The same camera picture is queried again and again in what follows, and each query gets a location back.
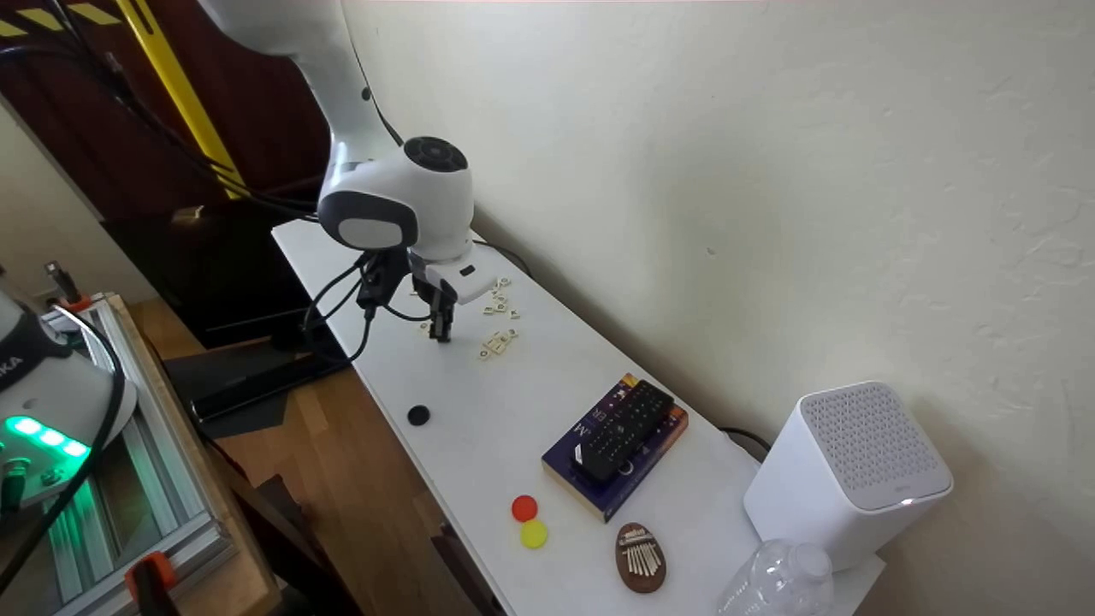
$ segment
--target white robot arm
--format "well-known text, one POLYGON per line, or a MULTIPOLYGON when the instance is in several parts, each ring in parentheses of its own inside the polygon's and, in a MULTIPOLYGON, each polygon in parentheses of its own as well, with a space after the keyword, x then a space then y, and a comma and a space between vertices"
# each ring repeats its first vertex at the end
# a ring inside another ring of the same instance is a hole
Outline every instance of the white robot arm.
POLYGON ((474 263, 474 173, 439 136, 395 144, 369 103, 344 0, 199 0, 224 35, 288 54, 333 129, 315 220, 354 250, 410 250, 413 280, 469 300, 491 287, 474 263))

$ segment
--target white container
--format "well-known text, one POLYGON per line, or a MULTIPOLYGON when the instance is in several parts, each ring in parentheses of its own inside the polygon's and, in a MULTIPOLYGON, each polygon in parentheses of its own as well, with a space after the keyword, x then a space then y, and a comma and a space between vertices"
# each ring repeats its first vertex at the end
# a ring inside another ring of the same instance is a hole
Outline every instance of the white container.
POLYGON ((764 540, 817 546, 831 571, 875 555, 954 490, 883 385, 801 396, 747 490, 764 540))

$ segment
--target black cable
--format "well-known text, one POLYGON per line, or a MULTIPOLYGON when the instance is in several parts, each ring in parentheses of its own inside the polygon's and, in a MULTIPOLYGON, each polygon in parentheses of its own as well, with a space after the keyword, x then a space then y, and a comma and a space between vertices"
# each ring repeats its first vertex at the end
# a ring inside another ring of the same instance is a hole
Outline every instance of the black cable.
POLYGON ((56 19, 63 21, 66 35, 74 42, 80 52, 94 54, 90 37, 74 29, 73 11, 63 0, 53 0, 56 19))
POLYGON ((337 300, 337 308, 328 308, 328 316, 323 316, 323 322, 328 322, 333 316, 340 316, 344 306, 354 300, 360 287, 364 287, 364 280, 356 280, 356 286, 337 300))
POLYGON ((385 123, 386 136, 389 136, 398 149, 404 149, 399 129, 398 129, 398 126, 389 126, 389 120, 385 118, 380 99, 374 96, 374 89, 365 89, 364 96, 374 103, 374 109, 378 109, 378 118, 380 118, 380 123, 385 123))
POLYGON ((13 557, 3 564, 0 571, 0 597, 12 589, 12 583, 21 575, 21 567, 29 564, 29 557, 33 555, 33 547, 41 546, 41 538, 53 530, 53 524, 63 517, 63 510, 73 502, 73 498, 80 494, 80 488, 90 480, 90 473, 99 465, 103 450, 110 441, 113 421, 120 415, 125 404, 125 364, 118 360, 110 339, 90 327, 81 316, 73 316, 69 308, 60 308, 69 322, 74 322, 81 331, 90 331, 110 356, 110 400, 107 400, 107 419, 97 432, 97 441, 90 450, 90 458, 74 470, 74 476, 66 483, 66 490, 56 498, 56 502, 46 510, 46 517, 31 528, 31 533, 23 538, 23 546, 13 550, 13 557))
POLYGON ((385 306, 385 311, 389 311, 395 319, 404 319, 404 322, 433 322, 435 319, 435 316, 406 316, 406 311, 399 311, 395 306, 385 306))
POLYGON ((369 346, 369 331, 374 331, 374 316, 365 316, 364 344, 356 346, 356 353, 354 353, 354 356, 345 356, 345 364, 356 364, 356 360, 365 353, 365 346, 369 346))
POLYGON ((323 286, 323 290, 313 299, 308 311, 306 311, 306 330, 313 327, 313 319, 318 316, 318 300, 328 299, 333 287, 340 287, 354 270, 360 270, 369 262, 369 253, 356 257, 345 270, 340 270, 328 286, 323 286))
POLYGON ((63 29, 74 42, 74 50, 73 46, 56 46, 56 50, 12 46, 12 50, 0 50, 0 58, 29 58, 29 54, 69 58, 69 63, 81 67, 97 85, 110 89, 110 99, 120 109, 126 109, 138 123, 143 123, 143 129, 159 135, 175 154, 180 154, 193 168, 199 168, 202 180, 215 182, 218 189, 234 189, 234 192, 245 197, 245 201, 252 201, 260 209, 273 209, 292 220, 300 220, 306 216, 300 209, 315 209, 315 201, 252 192, 242 182, 236 182, 224 160, 195 154, 178 135, 172 135, 154 113, 146 113, 146 105, 130 94, 120 67, 97 58, 94 46, 74 29, 69 6, 63 0, 53 0, 53 3, 56 3, 56 19, 63 21, 63 29))
POLYGON ((725 432, 734 441, 739 441, 739 440, 754 441, 759 450, 756 458, 764 458, 774 450, 767 440, 759 440, 756 432, 747 432, 747 429, 720 429, 720 432, 725 432))

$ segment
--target yellow object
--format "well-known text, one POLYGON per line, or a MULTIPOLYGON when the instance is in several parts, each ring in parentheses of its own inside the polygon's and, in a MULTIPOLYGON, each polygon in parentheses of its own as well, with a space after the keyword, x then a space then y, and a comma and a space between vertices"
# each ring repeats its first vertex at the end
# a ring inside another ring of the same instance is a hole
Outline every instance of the yellow object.
POLYGON ((99 11, 97 3, 69 3, 73 14, 94 21, 97 29, 120 23, 113 14, 99 11))
POLYGON ((138 46, 143 50, 150 69, 161 75, 178 118, 185 120, 185 126, 193 129, 199 152, 215 160, 215 175, 234 182, 226 185, 231 199, 242 199, 245 185, 242 175, 231 154, 231 149, 218 142, 193 78, 185 75, 185 69, 175 58, 175 50, 167 42, 167 35, 161 32, 159 19, 150 14, 146 0, 118 0, 118 6, 125 11, 138 46))
POLYGON ((549 546, 549 524, 527 520, 520 524, 520 546, 541 550, 549 546))
POLYGON ((63 32, 63 21, 49 11, 38 11, 38 6, 29 6, 29 11, 16 11, 23 21, 46 29, 46 32, 63 32))
POLYGON ((0 21, 0 37, 29 37, 29 32, 12 21, 0 21))

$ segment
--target white desk surface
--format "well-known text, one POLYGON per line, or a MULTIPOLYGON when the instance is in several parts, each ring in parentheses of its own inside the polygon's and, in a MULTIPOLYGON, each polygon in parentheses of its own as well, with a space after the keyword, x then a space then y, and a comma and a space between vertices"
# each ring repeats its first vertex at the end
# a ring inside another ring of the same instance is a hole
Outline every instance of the white desk surface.
MULTIPOLYGON (((318 294, 356 257, 315 224, 283 224, 273 240, 308 294, 318 294)), ((702 415, 691 415, 682 441, 614 524, 604 524, 545 470, 541 454, 623 374, 646 380, 652 374, 498 250, 478 246, 478 263, 510 280, 501 290, 520 322, 487 316, 494 294, 484 294, 454 308, 453 344, 439 346, 422 327, 380 311, 356 374, 498 601, 515 616, 713 612, 756 547, 739 502, 756 464, 702 415), (518 330, 518 344, 498 360, 478 360, 484 339, 506 330, 518 330), (406 424, 413 404, 433 409, 423 429, 406 424), (527 550, 518 538, 510 517, 518 494, 541 500, 541 520, 551 528, 541 550, 527 550), (634 597, 616 575, 614 540, 628 520, 646 524, 666 555, 666 583, 654 597, 634 597)), ((344 280, 323 308, 333 308, 348 286, 344 280)), ((395 306, 413 316, 428 311, 406 280, 395 306)), ((344 351, 360 346, 364 311, 354 300, 328 327, 344 351)), ((883 563, 871 563, 837 575, 831 612, 855 612, 879 571, 883 563)))

